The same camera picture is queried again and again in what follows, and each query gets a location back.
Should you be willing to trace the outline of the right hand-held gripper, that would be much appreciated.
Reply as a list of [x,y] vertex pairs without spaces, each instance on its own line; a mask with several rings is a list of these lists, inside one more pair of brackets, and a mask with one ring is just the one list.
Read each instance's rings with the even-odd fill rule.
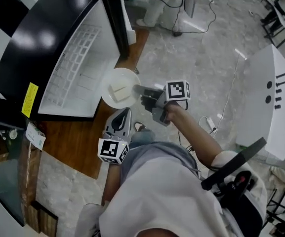
[[161,125],[168,126],[170,121],[166,119],[166,105],[170,102],[188,101],[191,100],[190,85],[182,80],[166,81],[163,90],[149,88],[135,84],[133,90],[142,95],[140,100],[145,110],[152,113],[153,120]]

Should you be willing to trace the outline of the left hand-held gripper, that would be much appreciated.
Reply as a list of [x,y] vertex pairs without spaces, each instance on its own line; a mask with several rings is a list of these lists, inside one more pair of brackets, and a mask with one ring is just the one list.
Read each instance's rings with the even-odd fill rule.
[[129,144],[114,133],[120,132],[123,136],[128,136],[131,131],[131,121],[130,108],[119,109],[107,119],[103,138],[98,141],[97,156],[102,162],[122,164],[129,151]]

